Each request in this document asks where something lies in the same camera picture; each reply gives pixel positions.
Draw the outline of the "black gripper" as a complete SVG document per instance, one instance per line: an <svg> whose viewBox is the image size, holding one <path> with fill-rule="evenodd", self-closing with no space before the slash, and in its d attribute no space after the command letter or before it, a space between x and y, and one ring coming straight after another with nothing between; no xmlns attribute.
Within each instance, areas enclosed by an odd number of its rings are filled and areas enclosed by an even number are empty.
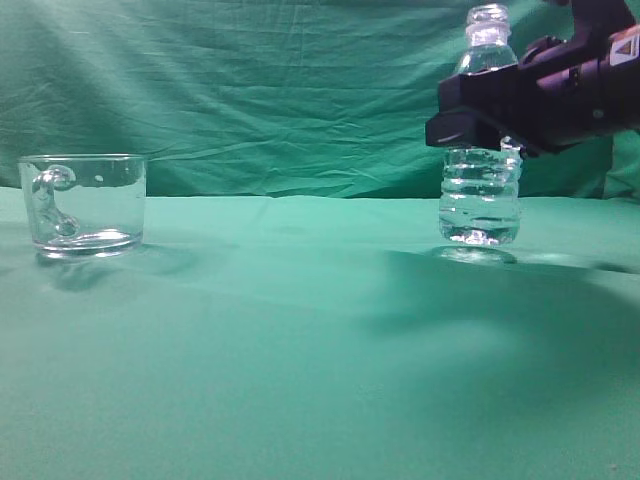
<svg viewBox="0 0 640 480"><path fill-rule="evenodd" d="M498 151L519 124L524 151L539 156L639 129L639 24L627 3L561 4L571 7L569 40L545 36L519 64L439 83L439 111L424 126L427 147ZM489 119L472 111L508 113Z"/></svg>

